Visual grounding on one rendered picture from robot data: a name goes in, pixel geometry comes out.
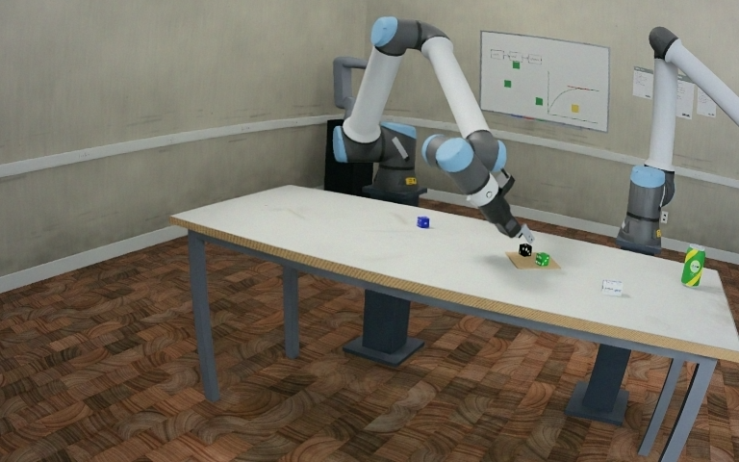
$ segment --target cardboard square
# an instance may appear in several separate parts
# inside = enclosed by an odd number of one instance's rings
[[[518,252],[505,252],[505,254],[508,255],[508,259],[510,259],[511,263],[513,263],[519,270],[561,270],[557,262],[551,258],[551,255],[549,255],[549,264],[545,267],[540,267],[536,264],[536,253],[530,257],[519,255]]]

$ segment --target wall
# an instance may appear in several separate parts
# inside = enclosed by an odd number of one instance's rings
[[[0,164],[338,112],[332,60],[367,48],[345,0],[0,2]],[[322,126],[0,178],[0,276],[167,226],[173,213],[322,182]]]
[[[384,15],[429,22],[450,36],[462,70],[479,95],[480,31],[524,34],[605,45],[611,50],[609,131],[600,133],[546,122],[486,113],[493,129],[566,141],[647,159],[651,101],[631,95],[633,67],[653,68],[650,30],[668,27],[731,88],[739,90],[739,62],[729,59],[739,42],[732,0],[669,2],[626,0],[413,0],[369,3],[367,27]],[[420,53],[407,53],[386,114],[453,122],[431,66]],[[432,132],[420,130],[419,143]],[[739,179],[735,146],[739,128],[723,113],[694,115],[676,124],[675,165]],[[508,142],[508,168],[517,184],[513,204],[610,225],[624,219],[630,166],[554,149]],[[429,188],[457,193],[437,170],[420,162],[420,181]],[[675,200],[662,225],[669,238],[739,252],[739,190],[688,178],[676,179]]]

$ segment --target black dice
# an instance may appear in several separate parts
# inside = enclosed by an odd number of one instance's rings
[[[531,256],[531,245],[529,244],[519,245],[519,255],[522,255],[524,257],[530,257]]]

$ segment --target flowchart drawing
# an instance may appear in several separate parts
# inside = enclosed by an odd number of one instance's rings
[[[609,48],[497,32],[480,43],[483,111],[608,131]]]

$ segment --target parquet floor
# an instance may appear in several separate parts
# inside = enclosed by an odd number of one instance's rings
[[[414,304],[410,333],[426,348],[400,368],[379,366],[341,350],[361,333],[363,293],[301,274],[301,354],[289,360],[281,269],[207,252],[218,402],[199,382],[185,239],[0,295],[0,460],[656,460],[692,370],[640,458],[664,358],[632,354],[623,426],[569,418],[597,345]],[[708,266],[739,309],[739,267]],[[721,362],[713,378],[682,460],[739,458],[739,365]]]

